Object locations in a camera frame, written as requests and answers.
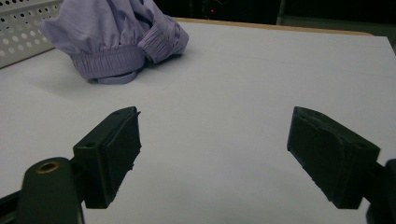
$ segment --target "purple fabric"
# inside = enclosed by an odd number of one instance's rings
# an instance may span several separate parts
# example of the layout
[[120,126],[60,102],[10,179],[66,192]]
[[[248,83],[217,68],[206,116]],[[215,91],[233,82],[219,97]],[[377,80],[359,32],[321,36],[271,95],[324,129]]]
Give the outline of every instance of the purple fabric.
[[189,41],[152,0],[64,0],[59,16],[39,28],[82,77],[104,84],[132,81],[145,58],[158,63]]

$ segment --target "perforated panel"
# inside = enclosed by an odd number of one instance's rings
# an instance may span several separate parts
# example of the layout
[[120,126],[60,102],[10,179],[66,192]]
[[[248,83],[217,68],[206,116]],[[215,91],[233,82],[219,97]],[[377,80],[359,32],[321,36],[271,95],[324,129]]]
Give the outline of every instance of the perforated panel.
[[62,0],[0,0],[0,68],[52,49],[38,24],[56,17]]

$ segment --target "white pegboard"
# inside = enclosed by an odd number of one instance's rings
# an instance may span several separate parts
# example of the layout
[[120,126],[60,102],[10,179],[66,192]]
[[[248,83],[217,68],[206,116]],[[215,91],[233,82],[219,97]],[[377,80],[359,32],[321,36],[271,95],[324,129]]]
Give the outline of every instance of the white pegboard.
[[0,0],[0,68],[53,46],[38,24],[58,15],[62,0]]

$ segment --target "white table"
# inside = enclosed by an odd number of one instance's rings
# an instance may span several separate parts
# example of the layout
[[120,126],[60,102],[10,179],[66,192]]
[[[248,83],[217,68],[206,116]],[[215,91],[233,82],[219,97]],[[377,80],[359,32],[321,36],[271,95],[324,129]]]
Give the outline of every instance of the white table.
[[181,23],[182,57],[126,85],[84,81],[51,50],[0,70],[0,197],[25,170],[135,105],[142,152],[86,223],[365,223],[337,210],[287,151],[292,109],[322,112],[396,158],[396,57],[385,37]]

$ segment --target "lavender cloth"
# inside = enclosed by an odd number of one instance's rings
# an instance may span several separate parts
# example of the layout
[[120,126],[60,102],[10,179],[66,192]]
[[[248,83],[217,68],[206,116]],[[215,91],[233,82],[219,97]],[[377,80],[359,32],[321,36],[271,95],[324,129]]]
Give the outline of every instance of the lavender cloth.
[[82,77],[105,84],[132,81],[146,57],[158,63],[189,41],[152,0],[64,0],[59,16],[39,28]]

